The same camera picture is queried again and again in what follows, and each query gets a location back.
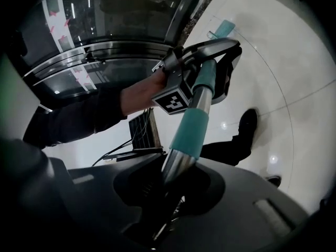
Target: floor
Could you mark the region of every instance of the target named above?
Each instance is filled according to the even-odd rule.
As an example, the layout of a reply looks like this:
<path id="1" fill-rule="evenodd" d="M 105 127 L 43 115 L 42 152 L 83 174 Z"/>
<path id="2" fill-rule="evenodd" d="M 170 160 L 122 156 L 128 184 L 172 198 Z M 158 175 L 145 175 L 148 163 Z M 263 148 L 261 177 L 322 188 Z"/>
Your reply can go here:
<path id="1" fill-rule="evenodd" d="M 229 37 L 240 41 L 243 54 L 228 97 L 211 107 L 205 143 L 230 141 L 241 115 L 257 108 L 252 154 L 238 166 L 281 175 L 280 189 L 312 213 L 336 172 L 336 56 L 299 0 L 213 0 L 185 47 L 208 40 L 225 19 L 236 25 Z M 168 149 L 182 115 L 154 113 Z"/>

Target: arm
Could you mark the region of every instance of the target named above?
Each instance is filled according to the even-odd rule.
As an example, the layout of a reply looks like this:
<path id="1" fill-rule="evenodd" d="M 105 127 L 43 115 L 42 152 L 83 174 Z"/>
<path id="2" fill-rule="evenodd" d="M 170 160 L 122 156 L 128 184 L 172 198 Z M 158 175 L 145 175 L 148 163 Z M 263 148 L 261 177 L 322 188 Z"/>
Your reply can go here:
<path id="1" fill-rule="evenodd" d="M 24 141 L 43 149 L 104 131 L 127 115 L 152 107 L 152 96 L 164 87 L 165 75 L 157 71 L 121 91 L 102 88 L 98 95 L 83 102 L 70 104 L 49 114 L 35 113 Z"/>

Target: teal grip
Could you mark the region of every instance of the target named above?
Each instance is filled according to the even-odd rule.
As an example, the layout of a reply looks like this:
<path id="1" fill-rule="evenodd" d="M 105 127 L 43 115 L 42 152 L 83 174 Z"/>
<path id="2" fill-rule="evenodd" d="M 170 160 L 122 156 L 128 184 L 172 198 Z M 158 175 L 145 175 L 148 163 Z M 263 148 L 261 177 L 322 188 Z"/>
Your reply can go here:
<path id="1" fill-rule="evenodd" d="M 188 108 L 182 118 L 170 149 L 200 158 L 209 116 L 201 109 Z"/>
<path id="2" fill-rule="evenodd" d="M 196 78 L 195 84 L 192 87 L 193 93 L 198 86 L 207 86 L 212 91 L 212 96 L 215 95 L 215 83 L 216 83 L 216 60 L 212 59 L 205 61 L 202 64 L 200 72 Z"/>

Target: leg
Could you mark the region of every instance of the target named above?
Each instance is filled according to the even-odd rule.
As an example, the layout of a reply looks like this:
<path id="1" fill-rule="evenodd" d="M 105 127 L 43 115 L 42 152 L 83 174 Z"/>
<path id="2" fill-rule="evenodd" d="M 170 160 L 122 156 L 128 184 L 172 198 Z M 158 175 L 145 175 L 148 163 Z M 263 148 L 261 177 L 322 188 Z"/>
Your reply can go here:
<path id="1" fill-rule="evenodd" d="M 236 166 L 251 154 L 254 132 L 257 128 L 258 115 L 256 110 L 247 110 L 239 122 L 239 135 L 230 142 L 218 142 L 204 145 L 201 157 Z"/>

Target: black sleeve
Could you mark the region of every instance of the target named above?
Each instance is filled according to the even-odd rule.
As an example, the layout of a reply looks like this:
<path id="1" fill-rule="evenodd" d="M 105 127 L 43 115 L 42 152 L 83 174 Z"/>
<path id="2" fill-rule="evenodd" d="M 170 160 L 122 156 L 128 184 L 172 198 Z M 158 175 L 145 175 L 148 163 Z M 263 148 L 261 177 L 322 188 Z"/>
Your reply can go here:
<path id="1" fill-rule="evenodd" d="M 105 87 L 85 101 L 48 114 L 35 113 L 23 140 L 43 149 L 104 131 L 125 118 L 120 108 L 120 90 Z"/>

